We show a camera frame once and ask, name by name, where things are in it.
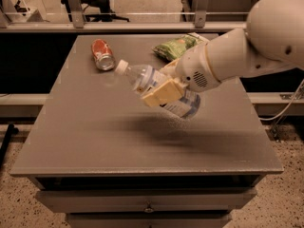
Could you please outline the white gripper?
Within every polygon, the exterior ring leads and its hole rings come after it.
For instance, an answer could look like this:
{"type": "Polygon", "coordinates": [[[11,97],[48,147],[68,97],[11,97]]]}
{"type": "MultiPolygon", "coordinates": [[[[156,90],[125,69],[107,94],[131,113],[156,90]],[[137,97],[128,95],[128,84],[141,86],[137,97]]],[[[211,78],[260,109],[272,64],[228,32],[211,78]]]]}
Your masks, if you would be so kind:
{"type": "Polygon", "coordinates": [[[181,78],[168,79],[151,92],[141,96],[142,101],[149,107],[173,103],[180,99],[188,87],[195,92],[203,92],[220,85],[213,73],[206,54],[206,45],[189,48],[178,59],[160,69],[164,75],[181,78]]]}

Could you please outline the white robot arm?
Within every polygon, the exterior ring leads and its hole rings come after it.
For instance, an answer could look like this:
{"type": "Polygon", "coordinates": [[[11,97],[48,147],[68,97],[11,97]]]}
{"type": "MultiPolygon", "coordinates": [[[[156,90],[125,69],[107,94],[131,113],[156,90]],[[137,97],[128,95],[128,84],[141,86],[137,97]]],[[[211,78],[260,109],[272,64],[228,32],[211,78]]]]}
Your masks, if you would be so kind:
{"type": "Polygon", "coordinates": [[[142,96],[149,106],[218,87],[234,77],[252,78],[304,67],[304,0],[259,0],[245,28],[233,29],[186,50],[161,71],[169,79],[142,96]]]}

